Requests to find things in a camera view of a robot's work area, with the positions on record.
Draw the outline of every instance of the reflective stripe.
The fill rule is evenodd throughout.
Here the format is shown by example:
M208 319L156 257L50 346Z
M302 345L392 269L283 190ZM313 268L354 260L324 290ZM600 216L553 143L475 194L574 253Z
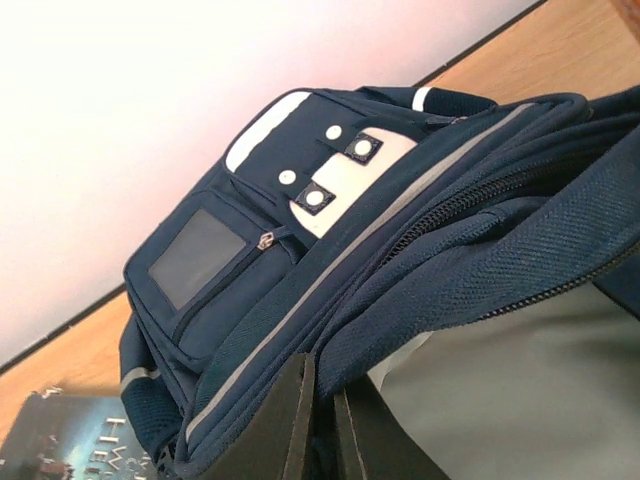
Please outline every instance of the reflective stripe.
M433 87L420 87L413 95L413 102L411 103L411 109L418 112L424 112L424 101L427 99L429 90Z
M322 282L336 269L342 261L347 258L357 247L359 247L367 238L369 238L380 227L393 218L400 210L413 201L418 195L426 190L440 175L446 172L451 166L453 166L458 160L460 160L465 154L467 154L473 147L480 143L484 138L499 130L510 121L518 117L526 109L532 107L534 104L525 103L516 107L509 115L500 120L498 123L488 128L482 133L479 133L475 137L465 142L454 152L450 153L434 167L427 170L416 181L414 181L383 213L380 215L371 225L369 225L358 237L351 242L347 248L323 271L315 282L309 287L309 289L300 297L298 302L293 306L289 313L278 322L274 329L258 344L258 346L251 352L244 361L238 365L235 371L227 378L220 390L216 392L213 398L209 401L207 406L196 415L189 423L186 429L186 439L189 441L189 437L193 433L194 429L209 415L214 408L220 403L220 400L231 389L236 380L242 375L242 372L247 368L256 355L271 341L273 338L284 328L289 319L298 311L298 309L304 304L304 302L318 289Z
M136 367L133 370L130 370L122 380L120 381L120 395L124 393L124 391L131 385L131 382L134 380L138 380L139 378L150 378L151 380L155 380L160 376L160 370L149 371L144 367Z
M225 159L227 168L235 172L249 157L251 151L267 138L271 130L284 122L291 112L298 108L309 95L311 95L310 92L290 93L263 113L253 125L233 142Z

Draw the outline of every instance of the zipper track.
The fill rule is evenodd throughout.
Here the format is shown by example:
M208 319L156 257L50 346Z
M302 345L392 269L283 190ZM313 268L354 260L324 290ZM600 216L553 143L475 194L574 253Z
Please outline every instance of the zipper track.
M178 322L176 329L171 336L171 340L175 345L180 343L182 340L182 336L184 335L185 330L193 320L193 318L197 315L197 313L211 300L213 300L220 292L222 292L225 288L227 288L231 283L238 278L242 272L244 272L256 259L264 253L265 250L260 249L259 247L254 248L244 257L240 263L238 263L225 277L220 280L219 283L216 284L211 290L209 290L206 295L203 295L197 302L195 302L189 309L185 312L185 314Z
M635 255L638 252L640 252L640 241L636 242L634 245L632 245L630 248L622 252L620 255L614 257L604 265L601 265L600 267L596 268L595 270L592 270L586 275L582 275L581 277L578 277L567 283L563 283L562 285L553 287L542 293L538 293L529 298L525 298L524 300L520 300L518 302L512 303L510 305L507 305L506 307L501 307L491 312L485 313L480 318L478 318L478 320L488 320L493 317L498 317L500 315L504 315L505 313L514 312L516 310L520 310L522 308L535 305L536 303L540 303L544 300L549 300L550 298L557 297L558 295L562 295L563 293L567 293L570 290L573 290L574 288L578 288L586 283L592 282L593 280L598 278L600 275L608 272L609 270L613 270L615 267L617 267L622 262L624 262L627 258L631 257L632 255Z
M581 155L563 156L553 159L544 165L538 165L527 170L512 173L502 178L478 185L449 200L437 205L433 210L414 223L391 247L378 268L381 268L411 243L422 235L441 227L466 210L485 203L499 195L533 185L541 181L558 181L558 174L573 174L581 171L595 159L593 152Z

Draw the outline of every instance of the white trim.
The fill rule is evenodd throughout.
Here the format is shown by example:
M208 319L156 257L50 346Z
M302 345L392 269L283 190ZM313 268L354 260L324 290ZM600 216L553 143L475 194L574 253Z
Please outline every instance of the white trim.
M235 172L249 157L251 151L267 138L274 128L284 122L291 112L298 108L309 95L311 95L311 92L290 93L264 112L253 125L233 142L225 159L227 168Z
M343 153L335 153L311 177L335 195L329 205L311 215L295 202L289 202L296 220L317 238L322 238L371 185L416 146L414 140L380 128L365 128L363 132L382 141L369 163L362 165Z
M391 220L398 214L405 206L413 201L418 195L425 191L433 182L435 182L444 172L456 164L464 155L466 155L471 149L473 149L478 143L484 140L492 133L500 130L507 125L513 119L517 118L522 112L532 107L532 103L524 103L514 108L509 115L504 117L499 122L496 122L491 127L487 128L483 132L480 132L475 137L470 138L456 150L444 157L440 162L435 164L432 168L423 173L417 178L409 187L400 194L396 200L389 205L389 207L367 228L365 228L356 239L351 242L336 259L318 276L313 284L307 289L307 291L300 297L296 304L289 310L289 312L278 322L278 324L264 337L260 343L253 349L253 351L243 360L243 362L236 367L231 375L225 380L220 389L216 392L209 403L198 413L187 425L185 436L187 442L193 431L202 423L202 421L218 406L220 400L229 392L231 387L236 383L240 375L245 371L247 366L253 361L253 359L262 351L262 349L268 345L275 336L285 327L289 319L298 311L298 309L307 301L307 299L318 289L318 287L324 282L324 280L331 275L331 273L340 266L345 258L347 258L356 248L358 248L367 238L373 235L380 227Z
M413 95L413 102L411 103L411 109L417 112L424 112L424 101L427 99L427 94L433 87L420 87Z
M122 381L120 382L120 395L124 393L124 391L131 385L134 380L138 380L140 378L149 378L151 380L155 380L160 376L160 370L147 370L144 367L136 367L129 371L124 377L122 377Z

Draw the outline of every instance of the dark blue fabric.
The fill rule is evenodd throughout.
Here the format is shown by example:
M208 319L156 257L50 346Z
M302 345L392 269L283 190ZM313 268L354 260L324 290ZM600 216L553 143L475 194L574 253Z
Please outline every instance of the dark blue fabric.
M640 320L640 253L627 258L616 269L603 275L596 285Z
M133 381L123 401L150 453L177 440L174 466L183 478L197 477L243 432L292 354L314 353L322 405L418 333L478 321L583 276L591 280L591 272L640 239L640 89L591 103L558 94L506 106L432 89L425 112L411 110L416 91L309 90L234 172L224 157L207 172L128 262L134 315L121 342L122 375L144 367L161 376ZM517 116L465 151L342 260L256 352L187 442L191 420L333 260L418 177L516 109ZM291 213L291 193L278 183L279 173L292 169L308 182L334 153L319 141L328 126L357 130L383 118L393 119L385 125L395 131L424 139L316 239ZM559 163L565 173L464 203L465 193L479 186ZM454 200L464 205L460 212L382 266L408 230ZM247 247L176 311L148 269L200 208ZM270 230L291 235L256 255L257 241ZM244 268L245 259L251 261L246 270L209 299L207 290L238 265ZM636 255L598 285L637 313L639 272ZM202 298L207 302L200 308ZM200 310L176 343L172 337L190 305Z

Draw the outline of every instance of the zipper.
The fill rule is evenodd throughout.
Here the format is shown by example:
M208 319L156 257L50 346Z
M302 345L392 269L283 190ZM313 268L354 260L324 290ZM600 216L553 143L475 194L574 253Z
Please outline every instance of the zipper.
M536 303L540 303L544 300L549 300L550 298L557 297L558 295L562 295L563 293L567 293L574 288L581 287L582 285L594 281L596 278L601 276L604 273L607 273L609 270L613 270L615 267L624 262L627 258L635 255L640 252L640 240L632 245L630 248L622 252L620 255L617 255L613 259L609 260L604 265L592 270L586 275L582 275L574 280L571 280L567 283L563 283L557 287L546 290L542 293L538 293L537 295L533 295L531 297L525 298L524 300L520 300L518 302L507 305L506 307L501 307L496 310L492 310L491 312L485 313L478 320L488 320L493 317L498 317L500 315L504 315L505 313L514 312L516 310L520 310L522 308L528 307L530 305L535 305Z
M470 208L482 205L495 197L520 188L542 182L557 182L559 179L565 178L565 176L574 176L591 164L594 158L595 156L591 154L556 158L543 165L537 165L491 180L454 195L452 198L437 205L409 227L391 247L378 268L389 263L422 235L442 227L443 224Z
M549 180L550 177L558 174L572 175L579 173L585 166L588 166L594 158L595 151L589 152L589 154L571 155L569 157L561 157L554 159L552 162L544 165L538 165L527 170L516 172L511 175L487 182L483 185L471 188L466 192L452 197L449 200L445 200L443 203L435 207L428 214L423 216L415 224L413 224L394 244L385 259L381 262L378 268L388 263L391 259L397 256L402 250L407 248L412 242L421 237L422 235L441 227L444 223L452 220L457 215L463 213L469 208L473 208L482 203L485 203L492 198L499 195L508 193L513 190L517 190L522 187L533 185L537 182ZM599 276L614 269L620 265L627 258L640 253L640 240L634 245L626 249L621 254L615 256L605 264L592 270L591 272L577 277L569 282L563 283L557 287L551 288L544 292L532 295L518 302L512 303L505 307L498 308L491 312L485 313L478 320L488 320L493 317L504 315L506 313L514 312L522 308L534 305L536 303L548 300L550 298L562 295L575 288L578 288L586 283L594 281Z
M225 275L222 280L220 280L211 290L189 307L182 316L180 322L178 322L178 325L171 336L172 342L175 345L178 345L193 318L207 303L231 285L236 278L238 278L253 262L258 259L258 257L273 247L275 243L289 235L291 235L291 232L286 227L279 227L273 231L262 234L255 247L252 248L251 251L242 260L240 260L240 262L238 262L238 264L233 267L233 269Z

